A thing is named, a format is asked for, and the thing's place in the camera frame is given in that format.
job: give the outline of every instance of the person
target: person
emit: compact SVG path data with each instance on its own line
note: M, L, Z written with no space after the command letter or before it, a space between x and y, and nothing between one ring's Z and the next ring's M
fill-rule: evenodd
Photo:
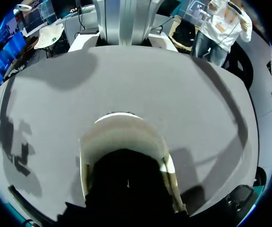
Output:
M228 6L229 1L241 9L241 15ZM252 21L241 0L212 0L208 4L208 12L212 16L201 25L191 55L197 58L206 56L209 62L222 66L239 36L244 42L250 42Z

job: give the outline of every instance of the jeans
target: jeans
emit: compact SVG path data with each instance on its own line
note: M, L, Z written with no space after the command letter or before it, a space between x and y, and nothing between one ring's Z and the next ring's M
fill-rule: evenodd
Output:
M219 47L215 41L209 39L202 32L198 31L193 44L191 55L197 58L203 58L203 55L207 53L209 48L211 51L206 56L207 61L221 67L226 59L228 52Z

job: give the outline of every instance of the desk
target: desk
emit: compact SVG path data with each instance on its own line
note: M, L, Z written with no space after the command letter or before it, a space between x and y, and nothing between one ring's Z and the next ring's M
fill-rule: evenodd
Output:
M72 43L68 52L82 49L85 50L89 49L90 47L95 47L98 37L99 33L94 35L79 34ZM152 47L178 52L174 44L164 32L162 32L161 34L149 34L148 38L152 44Z
M253 185L255 113L244 83L226 70L160 48L103 46L40 61L0 86L0 193L13 184L56 220L65 202L83 205L79 142L111 111L154 125L175 164L191 212Z

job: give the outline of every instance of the silver column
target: silver column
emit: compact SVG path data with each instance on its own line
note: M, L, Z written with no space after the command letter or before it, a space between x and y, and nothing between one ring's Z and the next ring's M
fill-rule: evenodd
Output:
M110 45L139 45L164 0L93 0L101 38Z

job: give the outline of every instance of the hand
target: hand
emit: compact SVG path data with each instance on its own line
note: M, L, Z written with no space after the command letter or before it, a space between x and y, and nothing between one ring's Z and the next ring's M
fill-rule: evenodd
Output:
M70 9L70 13L74 13L77 11L77 8Z
M247 32L248 25L247 25L246 21L243 19L240 19L240 24L241 24L242 30Z

